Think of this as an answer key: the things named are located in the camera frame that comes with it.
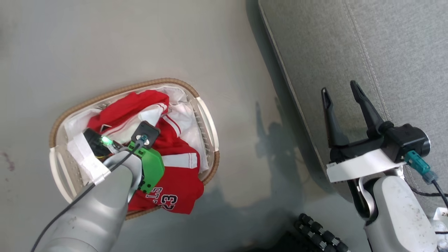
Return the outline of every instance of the brown woven rim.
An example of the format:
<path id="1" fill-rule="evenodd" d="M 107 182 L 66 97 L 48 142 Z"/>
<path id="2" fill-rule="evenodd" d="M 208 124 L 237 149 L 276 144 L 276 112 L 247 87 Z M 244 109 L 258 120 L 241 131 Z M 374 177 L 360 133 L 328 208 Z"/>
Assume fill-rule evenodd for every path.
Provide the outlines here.
<path id="1" fill-rule="evenodd" d="M 181 81 L 179 79 L 174 79 L 174 78 L 160 78 L 160 79 L 155 79 L 155 80 L 151 80 L 151 81 L 145 81 L 145 82 L 140 82 L 134 85 L 130 85 L 127 87 L 122 87 L 113 91 L 110 91 L 108 93 L 105 93 L 103 95 L 97 96 L 95 98 L 92 98 L 90 100 L 87 100 L 79 105 L 76 105 L 70 109 L 68 109 L 67 111 L 65 111 L 64 113 L 62 113 L 61 116 L 59 116 L 58 119 L 56 119 L 55 123 L 53 124 L 53 128 L 50 132 L 50 140 L 49 140 L 49 144 L 50 144 L 50 148 L 53 148 L 56 146 L 56 134 L 57 134 L 57 130 L 59 129 L 61 123 L 71 114 L 73 114 L 74 112 L 83 109 L 87 106 L 90 106 L 92 104 L 95 104 L 99 101 L 102 101 L 104 99 L 119 95 L 121 93 L 125 93 L 128 91 L 132 91 L 135 89 L 139 89 L 142 87 L 149 87 L 149 86 L 153 86 L 153 85 L 159 85 L 159 84 L 166 84 L 166 83 L 174 83 L 177 84 L 181 87 L 183 87 L 184 89 L 188 90 L 195 98 L 199 97 L 198 92 L 189 84 L 187 84 L 184 81 Z M 202 180 L 202 182 L 204 183 L 204 185 L 207 185 L 210 180 L 213 178 L 213 176 L 215 175 L 216 171 L 218 170 L 218 165 L 220 162 L 220 152 L 216 151 L 215 152 L 215 159 L 213 161 L 213 165 L 211 167 L 211 171 L 210 173 L 207 175 L 207 177 L 205 177 L 205 179 Z M 126 220 L 132 219 L 132 218 L 136 218 L 139 216 L 142 216 L 144 214 L 147 213 L 151 213 L 153 211 L 156 211 L 160 209 L 160 207 L 155 207 L 146 211 L 134 211 L 134 212 L 130 212 L 126 215 Z"/>

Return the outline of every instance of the gray fabric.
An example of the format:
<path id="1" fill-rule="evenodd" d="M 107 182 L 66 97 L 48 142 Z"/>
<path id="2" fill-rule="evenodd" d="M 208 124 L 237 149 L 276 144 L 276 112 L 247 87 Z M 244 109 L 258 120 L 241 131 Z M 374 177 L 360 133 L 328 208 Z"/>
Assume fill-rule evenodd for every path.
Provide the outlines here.
<path id="1" fill-rule="evenodd" d="M 260 0 L 267 30 L 284 68 L 321 164 L 329 149 L 320 90 L 327 87 L 336 115 L 351 141 L 366 138 L 366 126 L 349 82 L 361 85 L 383 119 L 410 123 L 431 139 L 426 161 L 448 192 L 448 2 L 354 2 Z M 436 192 L 415 171 L 405 171 L 417 189 Z M 418 197 L 427 214 L 439 197 Z"/>

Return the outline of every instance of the laundry basket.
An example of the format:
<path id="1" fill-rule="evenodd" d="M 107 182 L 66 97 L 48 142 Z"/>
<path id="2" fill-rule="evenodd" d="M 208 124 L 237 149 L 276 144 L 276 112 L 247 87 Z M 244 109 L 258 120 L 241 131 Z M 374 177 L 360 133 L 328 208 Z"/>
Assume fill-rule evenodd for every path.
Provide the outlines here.
<path id="1" fill-rule="evenodd" d="M 56 120 L 50 133 L 50 167 L 57 188 L 67 202 L 72 202 L 85 185 L 82 181 L 81 172 L 77 162 L 67 151 L 67 143 L 69 139 L 65 131 L 64 123 L 73 116 L 88 109 L 104 109 L 131 92 L 140 93 L 145 90 L 157 89 L 165 86 L 181 88 L 185 92 L 187 100 L 193 108 L 199 130 L 201 131 L 209 166 L 208 170 L 199 174 L 199 178 L 204 185 L 213 178 L 218 169 L 220 152 L 216 128 L 207 106 L 202 101 L 201 97 L 199 97 L 198 92 L 196 92 L 196 90 L 189 84 L 178 79 L 161 78 L 120 88 L 95 97 L 67 110 Z M 149 209 L 147 211 L 129 212 L 126 219 L 135 218 L 153 212 L 159 208 L 160 207 Z"/>

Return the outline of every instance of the white basket handle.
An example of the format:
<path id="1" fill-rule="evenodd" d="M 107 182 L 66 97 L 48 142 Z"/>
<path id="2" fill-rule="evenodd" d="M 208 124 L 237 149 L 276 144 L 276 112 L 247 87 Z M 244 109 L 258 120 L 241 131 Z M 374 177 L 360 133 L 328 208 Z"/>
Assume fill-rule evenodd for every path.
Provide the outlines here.
<path id="1" fill-rule="evenodd" d="M 204 119 L 208 121 L 208 123 L 206 123 L 207 133 L 213 143 L 213 146 L 215 147 L 215 152 L 217 152 L 220 149 L 220 144 L 218 141 L 218 134 L 216 132 L 215 123 L 213 122 L 210 112 L 208 111 L 208 108 L 201 97 L 197 97 L 196 100 L 199 104 L 199 111 L 203 115 Z"/>
<path id="2" fill-rule="evenodd" d="M 69 195 L 69 193 L 67 192 L 66 188 L 64 187 L 60 175 L 59 175 L 59 169 L 58 169 L 58 165 L 57 165 L 57 160 L 56 160 L 56 151 L 55 148 L 50 148 L 50 168 L 53 174 L 53 179 L 56 183 L 57 188 L 59 189 L 60 193 L 62 194 L 62 196 L 64 197 L 64 199 L 71 203 L 73 201 L 72 197 Z"/>

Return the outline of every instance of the green led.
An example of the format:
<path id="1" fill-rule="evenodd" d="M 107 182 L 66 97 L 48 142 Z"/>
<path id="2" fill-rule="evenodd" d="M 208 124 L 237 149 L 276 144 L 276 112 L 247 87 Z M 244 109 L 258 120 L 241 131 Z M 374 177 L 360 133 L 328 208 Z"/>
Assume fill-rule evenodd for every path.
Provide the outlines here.
<path id="1" fill-rule="evenodd" d="M 107 136 L 101 137 L 101 142 L 103 142 L 105 145 L 111 145 L 113 144 L 113 141 L 107 138 Z"/>

